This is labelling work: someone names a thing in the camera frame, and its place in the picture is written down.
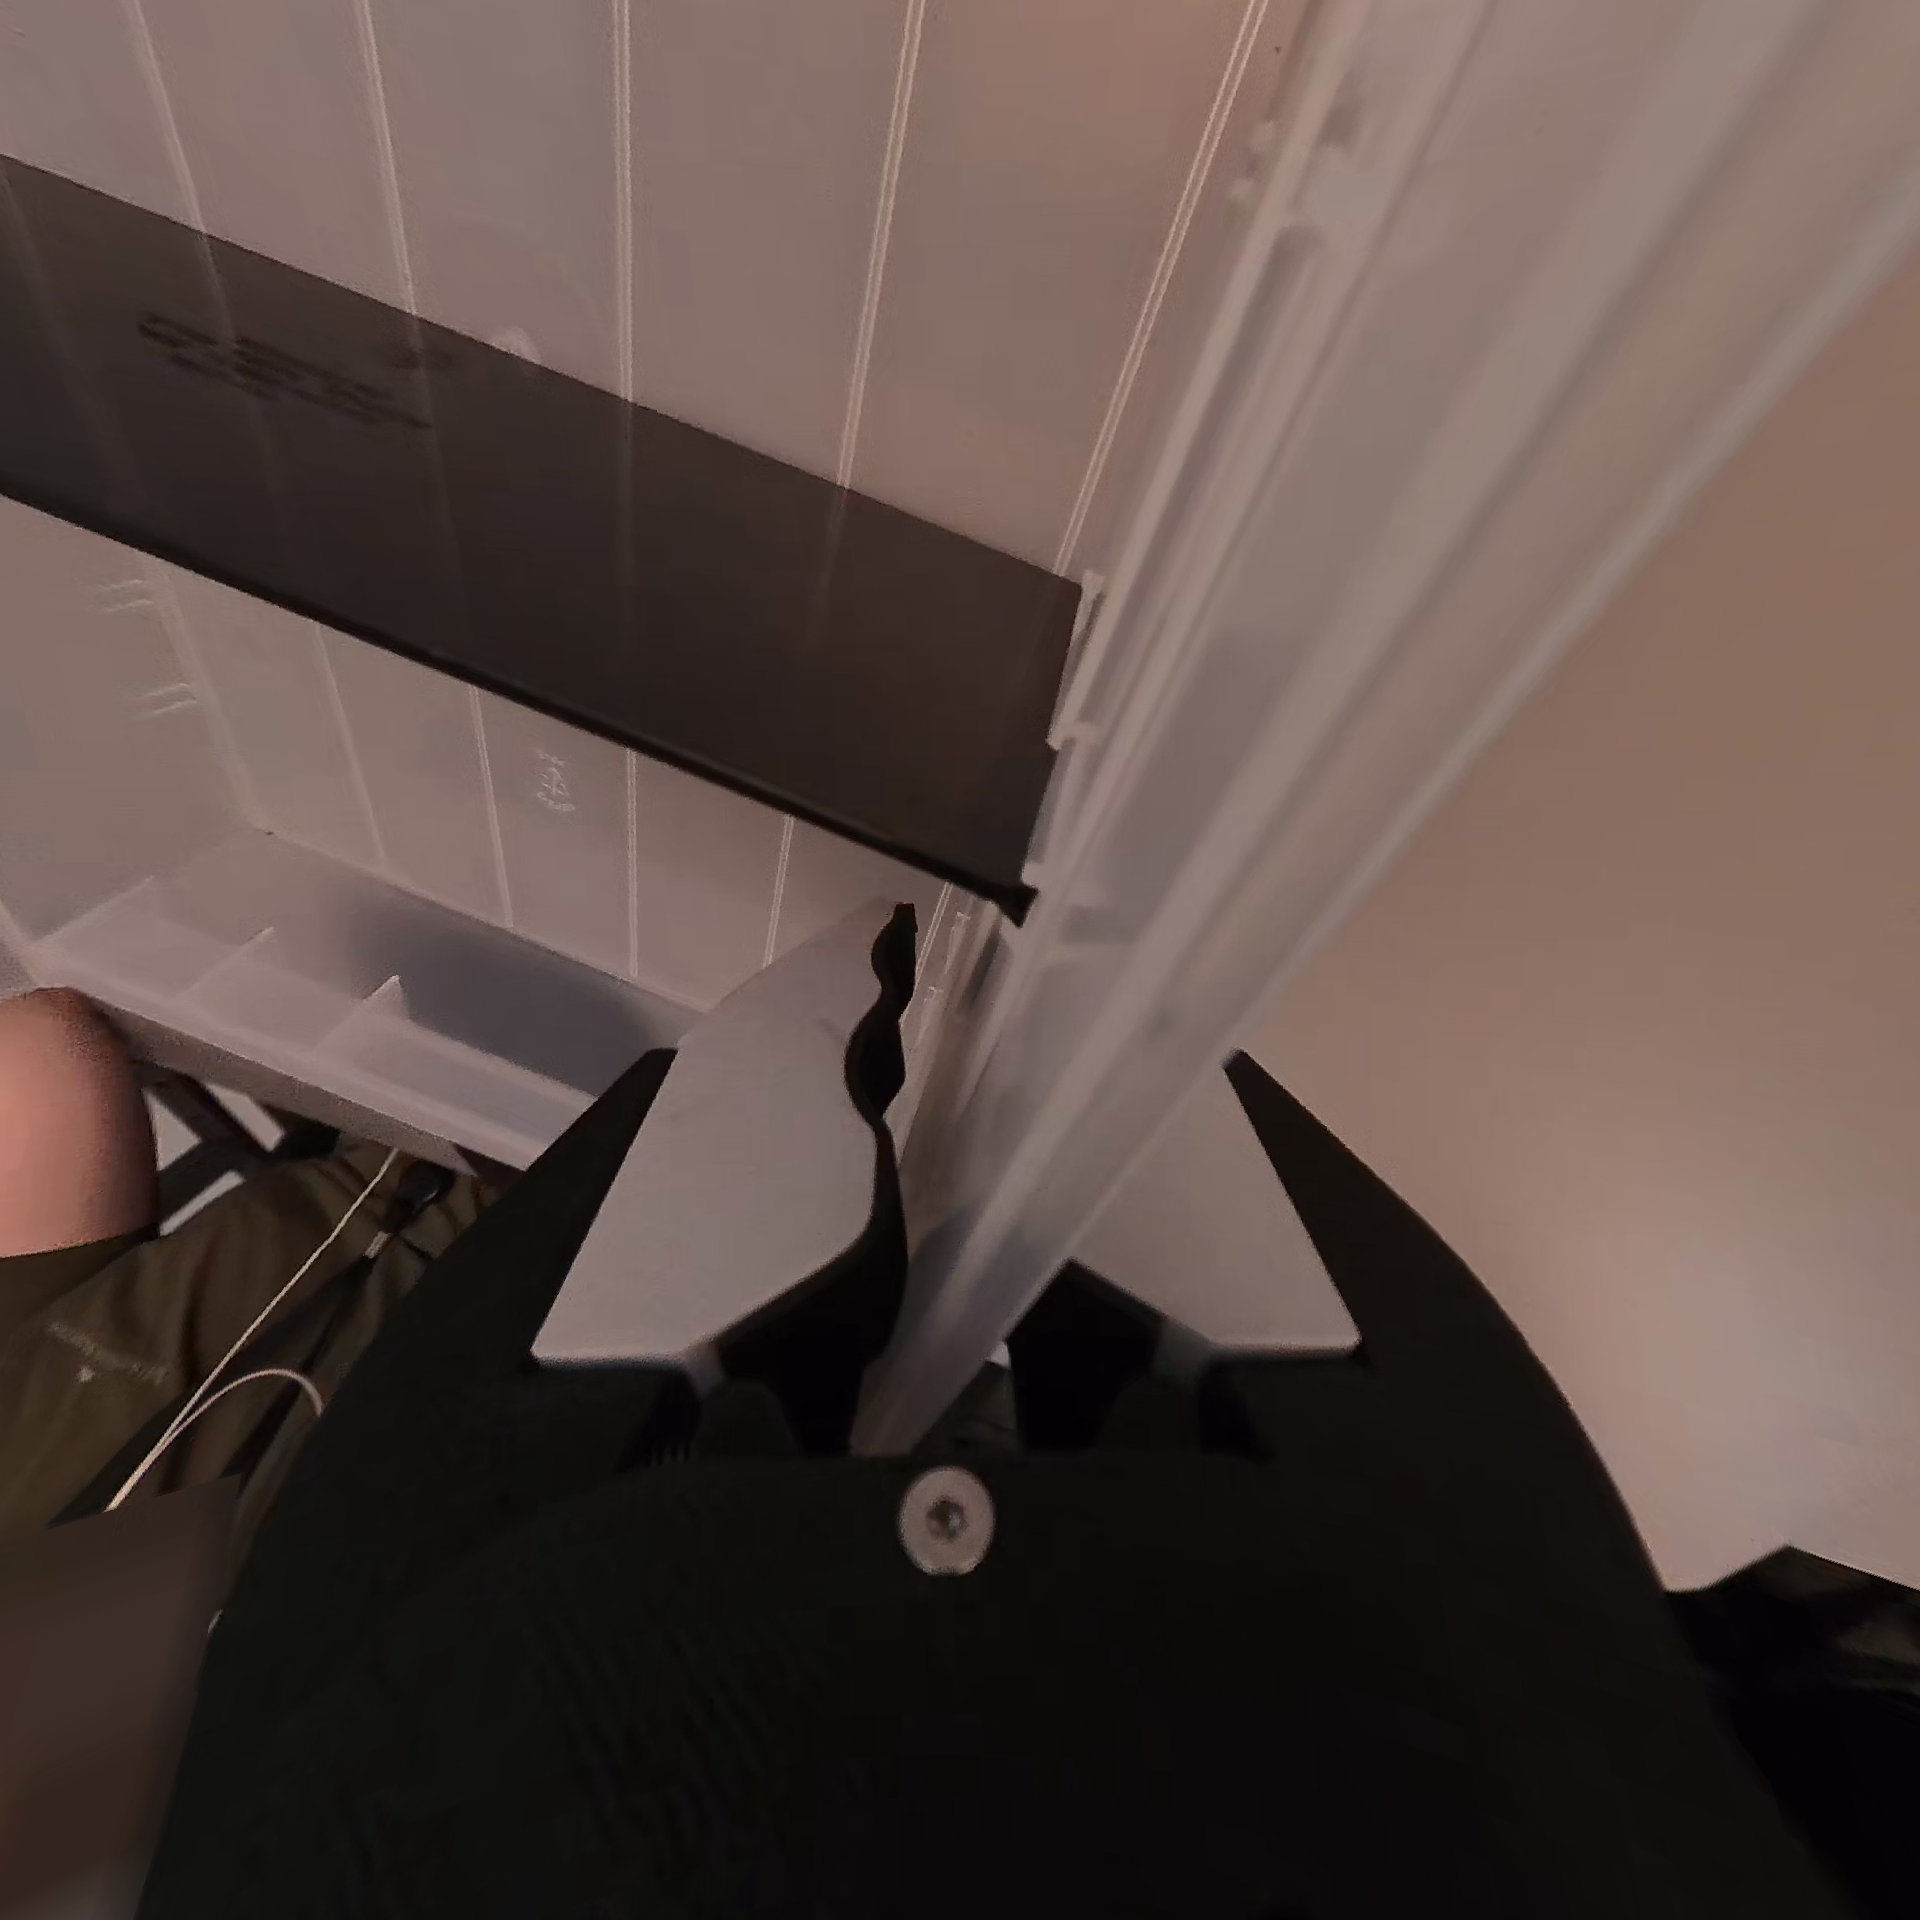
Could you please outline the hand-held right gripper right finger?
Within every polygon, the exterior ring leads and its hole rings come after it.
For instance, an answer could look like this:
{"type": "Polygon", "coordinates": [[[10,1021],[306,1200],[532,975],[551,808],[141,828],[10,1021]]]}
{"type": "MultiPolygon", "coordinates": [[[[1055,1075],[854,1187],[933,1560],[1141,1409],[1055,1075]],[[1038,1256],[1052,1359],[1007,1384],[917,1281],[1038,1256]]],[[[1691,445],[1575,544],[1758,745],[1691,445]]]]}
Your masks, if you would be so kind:
{"type": "Polygon", "coordinates": [[[1359,1329],[1229,1066],[1114,1187],[1009,1333],[1025,1442],[1093,1442],[1141,1379],[1348,1359],[1359,1329]]]}

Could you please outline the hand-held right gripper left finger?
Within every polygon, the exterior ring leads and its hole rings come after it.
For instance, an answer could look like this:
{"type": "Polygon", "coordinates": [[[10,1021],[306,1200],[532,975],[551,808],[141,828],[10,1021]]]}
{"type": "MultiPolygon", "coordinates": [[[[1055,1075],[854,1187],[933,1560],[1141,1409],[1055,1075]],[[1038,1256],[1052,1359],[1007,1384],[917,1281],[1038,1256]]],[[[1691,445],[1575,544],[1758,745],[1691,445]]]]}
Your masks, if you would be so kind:
{"type": "Polygon", "coordinates": [[[904,1300],[915,986],[917,911],[866,902],[688,1027],[535,1333],[547,1368],[762,1384],[808,1453],[850,1446],[904,1300]]]}

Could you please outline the clear plastic bin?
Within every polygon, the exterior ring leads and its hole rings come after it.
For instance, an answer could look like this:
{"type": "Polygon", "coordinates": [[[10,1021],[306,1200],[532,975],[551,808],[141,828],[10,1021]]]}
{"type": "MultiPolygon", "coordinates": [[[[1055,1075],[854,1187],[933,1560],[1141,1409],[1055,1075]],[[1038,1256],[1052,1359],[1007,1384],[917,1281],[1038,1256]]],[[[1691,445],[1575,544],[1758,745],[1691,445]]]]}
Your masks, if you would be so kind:
{"type": "Polygon", "coordinates": [[[1917,4],[3,4],[3,995],[529,1162],[896,890],[917,1435],[1917,236],[1917,4]]]}

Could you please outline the person's left forearm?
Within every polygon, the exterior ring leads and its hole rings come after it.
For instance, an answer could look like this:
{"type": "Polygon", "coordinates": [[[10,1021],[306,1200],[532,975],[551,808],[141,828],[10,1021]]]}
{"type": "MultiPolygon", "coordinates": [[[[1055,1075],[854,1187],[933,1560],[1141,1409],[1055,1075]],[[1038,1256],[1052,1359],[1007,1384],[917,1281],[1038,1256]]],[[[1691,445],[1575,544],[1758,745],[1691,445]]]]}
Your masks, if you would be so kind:
{"type": "Polygon", "coordinates": [[[144,1235],[157,1137],[110,1021],[73,990],[3,1003],[3,1256],[144,1235]]]}

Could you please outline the olive green trousers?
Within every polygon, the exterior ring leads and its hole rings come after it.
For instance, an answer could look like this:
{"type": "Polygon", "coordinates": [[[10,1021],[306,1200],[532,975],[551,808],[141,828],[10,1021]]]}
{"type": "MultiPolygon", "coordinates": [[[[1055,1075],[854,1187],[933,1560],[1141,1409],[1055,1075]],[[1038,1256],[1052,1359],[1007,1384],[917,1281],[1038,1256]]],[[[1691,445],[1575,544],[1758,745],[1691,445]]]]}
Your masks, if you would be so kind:
{"type": "Polygon", "coordinates": [[[107,1499],[239,1480],[232,1564],[372,1340],[496,1183],[375,1143],[257,1173],[185,1224],[3,1259],[3,1543],[107,1499]]]}

